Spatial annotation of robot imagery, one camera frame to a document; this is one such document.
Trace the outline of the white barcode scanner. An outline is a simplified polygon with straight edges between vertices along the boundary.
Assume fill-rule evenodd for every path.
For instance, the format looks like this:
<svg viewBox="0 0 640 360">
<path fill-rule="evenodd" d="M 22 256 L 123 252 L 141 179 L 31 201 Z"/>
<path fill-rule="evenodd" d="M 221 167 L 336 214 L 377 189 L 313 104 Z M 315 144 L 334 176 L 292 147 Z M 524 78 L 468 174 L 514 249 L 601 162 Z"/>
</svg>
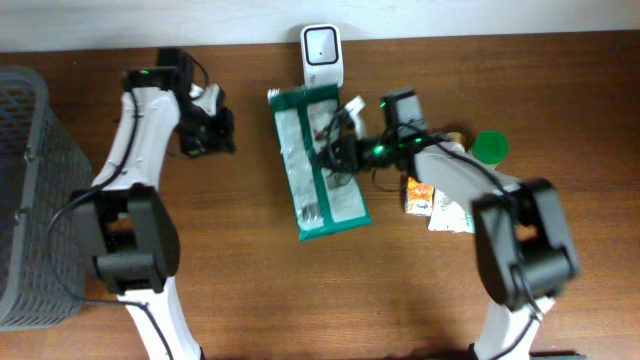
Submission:
<svg viewBox="0 0 640 360">
<path fill-rule="evenodd" d="M 304 85 L 344 84 L 341 34 L 333 24 L 307 25 L 300 31 Z"/>
</svg>

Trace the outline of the white tube gold cap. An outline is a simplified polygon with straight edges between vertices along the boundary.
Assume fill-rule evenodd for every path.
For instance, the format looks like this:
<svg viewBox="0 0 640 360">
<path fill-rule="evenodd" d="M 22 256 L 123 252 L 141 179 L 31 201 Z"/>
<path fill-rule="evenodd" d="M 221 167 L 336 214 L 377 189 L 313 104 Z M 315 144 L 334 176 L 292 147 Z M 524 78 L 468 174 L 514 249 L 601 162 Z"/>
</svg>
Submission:
<svg viewBox="0 0 640 360">
<path fill-rule="evenodd" d="M 433 209 L 427 228 L 434 232 L 475 232 L 472 217 L 439 189 L 434 190 Z"/>
</svg>

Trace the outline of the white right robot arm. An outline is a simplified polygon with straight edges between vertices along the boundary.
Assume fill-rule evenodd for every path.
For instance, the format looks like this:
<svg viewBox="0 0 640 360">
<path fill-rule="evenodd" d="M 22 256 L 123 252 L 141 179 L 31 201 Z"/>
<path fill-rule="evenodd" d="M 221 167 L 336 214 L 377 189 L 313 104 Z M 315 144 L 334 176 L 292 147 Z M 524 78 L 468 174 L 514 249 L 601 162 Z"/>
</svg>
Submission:
<svg viewBox="0 0 640 360">
<path fill-rule="evenodd" d="M 343 106 L 327 127 L 313 165 L 356 174 L 395 166 L 444 192 L 473 217 L 478 273 L 490 302 L 464 359 L 529 359 L 545 315 L 580 264 L 555 187 L 544 178 L 504 175 L 431 132 L 412 88 L 380 98 L 386 128 L 368 137 L 358 112 Z"/>
</svg>

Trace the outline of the grey plastic basket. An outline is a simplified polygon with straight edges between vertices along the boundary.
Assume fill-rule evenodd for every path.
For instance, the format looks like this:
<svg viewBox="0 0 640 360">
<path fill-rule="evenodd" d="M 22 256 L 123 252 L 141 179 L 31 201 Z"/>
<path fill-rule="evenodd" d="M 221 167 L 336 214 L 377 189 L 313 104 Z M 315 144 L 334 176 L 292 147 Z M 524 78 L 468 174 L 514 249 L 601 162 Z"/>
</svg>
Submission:
<svg viewBox="0 0 640 360">
<path fill-rule="evenodd" d="M 80 309 L 64 292 L 85 289 L 73 227 L 46 228 L 75 190 L 90 186 L 89 159 L 49 105 L 44 79 L 1 69 L 1 329 L 56 326 Z"/>
</svg>

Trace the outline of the green 3M gloves package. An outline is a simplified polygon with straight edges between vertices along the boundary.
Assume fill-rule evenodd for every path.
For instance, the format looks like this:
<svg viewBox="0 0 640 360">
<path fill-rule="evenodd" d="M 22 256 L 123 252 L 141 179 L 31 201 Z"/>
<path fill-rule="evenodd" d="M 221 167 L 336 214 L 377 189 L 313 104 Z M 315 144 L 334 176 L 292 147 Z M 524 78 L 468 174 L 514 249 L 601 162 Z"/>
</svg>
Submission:
<svg viewBox="0 0 640 360">
<path fill-rule="evenodd" d="M 301 242 L 372 223 L 353 174 L 322 165 L 321 150 L 338 137 L 337 85 L 270 89 L 267 100 L 280 146 Z"/>
</svg>

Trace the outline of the green lid jar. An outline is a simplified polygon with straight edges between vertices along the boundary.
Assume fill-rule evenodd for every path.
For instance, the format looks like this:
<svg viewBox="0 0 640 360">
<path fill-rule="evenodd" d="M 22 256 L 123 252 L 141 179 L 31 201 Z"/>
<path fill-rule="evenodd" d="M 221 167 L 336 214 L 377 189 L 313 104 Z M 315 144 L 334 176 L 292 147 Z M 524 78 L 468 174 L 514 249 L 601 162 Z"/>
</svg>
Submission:
<svg viewBox="0 0 640 360">
<path fill-rule="evenodd" d="M 503 133 L 487 130 L 476 136 L 470 154 L 484 165 L 495 168 L 505 160 L 509 151 L 510 143 Z"/>
</svg>

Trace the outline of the orange tissue packet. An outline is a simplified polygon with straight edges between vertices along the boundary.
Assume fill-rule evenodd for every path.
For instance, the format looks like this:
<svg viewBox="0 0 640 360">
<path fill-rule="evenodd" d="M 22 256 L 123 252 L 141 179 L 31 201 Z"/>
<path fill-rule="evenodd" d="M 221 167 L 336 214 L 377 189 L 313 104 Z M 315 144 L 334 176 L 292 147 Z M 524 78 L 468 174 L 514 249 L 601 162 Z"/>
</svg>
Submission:
<svg viewBox="0 0 640 360">
<path fill-rule="evenodd" d="M 407 214 L 430 217 L 433 211 L 434 188 L 413 177 L 406 182 L 404 210 Z"/>
</svg>

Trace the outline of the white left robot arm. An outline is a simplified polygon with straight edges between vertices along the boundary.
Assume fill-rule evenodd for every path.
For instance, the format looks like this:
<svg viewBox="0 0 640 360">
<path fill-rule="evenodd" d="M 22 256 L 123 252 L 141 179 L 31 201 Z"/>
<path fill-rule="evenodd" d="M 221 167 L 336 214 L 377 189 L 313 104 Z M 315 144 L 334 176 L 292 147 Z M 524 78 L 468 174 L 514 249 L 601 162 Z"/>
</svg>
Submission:
<svg viewBox="0 0 640 360">
<path fill-rule="evenodd" d="M 151 359 L 204 356 L 179 300 L 179 235 L 159 194 L 173 136 L 189 159 L 236 150 L 225 92 L 196 85 L 200 67 L 188 52 L 162 48 L 154 66 L 124 74 L 107 160 L 69 206 L 87 271 L 114 294 L 111 305 L 127 309 Z"/>
</svg>

